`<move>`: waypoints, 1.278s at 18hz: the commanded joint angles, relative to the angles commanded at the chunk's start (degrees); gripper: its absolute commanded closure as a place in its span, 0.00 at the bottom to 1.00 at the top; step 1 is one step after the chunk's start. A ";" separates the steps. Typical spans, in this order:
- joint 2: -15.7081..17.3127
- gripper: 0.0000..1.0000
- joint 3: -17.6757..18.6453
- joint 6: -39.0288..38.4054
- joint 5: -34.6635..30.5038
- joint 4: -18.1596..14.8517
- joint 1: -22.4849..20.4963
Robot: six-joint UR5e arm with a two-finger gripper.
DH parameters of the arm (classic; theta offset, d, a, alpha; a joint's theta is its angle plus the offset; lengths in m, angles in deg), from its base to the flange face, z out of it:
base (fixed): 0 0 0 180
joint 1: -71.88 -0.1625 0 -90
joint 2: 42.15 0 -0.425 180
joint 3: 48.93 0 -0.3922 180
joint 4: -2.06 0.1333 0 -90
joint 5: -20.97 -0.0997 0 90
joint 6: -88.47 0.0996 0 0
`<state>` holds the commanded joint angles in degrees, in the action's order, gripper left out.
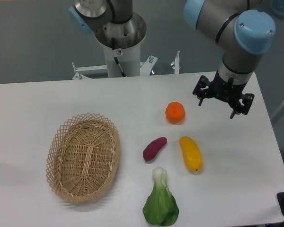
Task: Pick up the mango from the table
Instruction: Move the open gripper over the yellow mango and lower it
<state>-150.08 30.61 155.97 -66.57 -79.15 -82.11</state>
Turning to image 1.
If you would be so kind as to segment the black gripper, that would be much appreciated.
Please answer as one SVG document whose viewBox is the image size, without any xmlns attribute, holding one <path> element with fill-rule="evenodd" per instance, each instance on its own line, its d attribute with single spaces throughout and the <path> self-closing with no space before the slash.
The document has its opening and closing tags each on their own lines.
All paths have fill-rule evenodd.
<svg viewBox="0 0 284 227">
<path fill-rule="evenodd" d="M 255 95 L 252 93 L 242 94 L 247 83 L 236 85 L 228 80 L 222 79 L 220 73 L 216 71 L 213 81 L 202 75 L 197 82 L 193 95 L 197 96 L 199 106 L 202 105 L 204 99 L 216 98 L 218 100 L 229 103 L 232 108 L 230 119 L 235 115 L 247 115 L 253 103 Z"/>
</svg>

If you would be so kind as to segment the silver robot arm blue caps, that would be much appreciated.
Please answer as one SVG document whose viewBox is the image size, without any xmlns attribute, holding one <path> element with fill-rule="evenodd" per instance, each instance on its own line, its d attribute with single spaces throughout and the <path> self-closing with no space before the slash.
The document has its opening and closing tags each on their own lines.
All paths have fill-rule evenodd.
<svg viewBox="0 0 284 227">
<path fill-rule="evenodd" d="M 269 49 L 275 34 L 273 19 L 254 9 L 256 0 L 189 0 L 184 18 L 224 49 L 215 77 L 202 76 L 193 94 L 200 101 L 216 98 L 229 104 L 232 114 L 248 114 L 253 94 L 242 91 Z M 133 12 L 130 0 L 77 0 L 68 9 L 83 33 L 93 33 L 103 46 L 108 76 L 148 75 L 150 62 L 140 64 L 140 45 L 147 27 Z"/>
</svg>

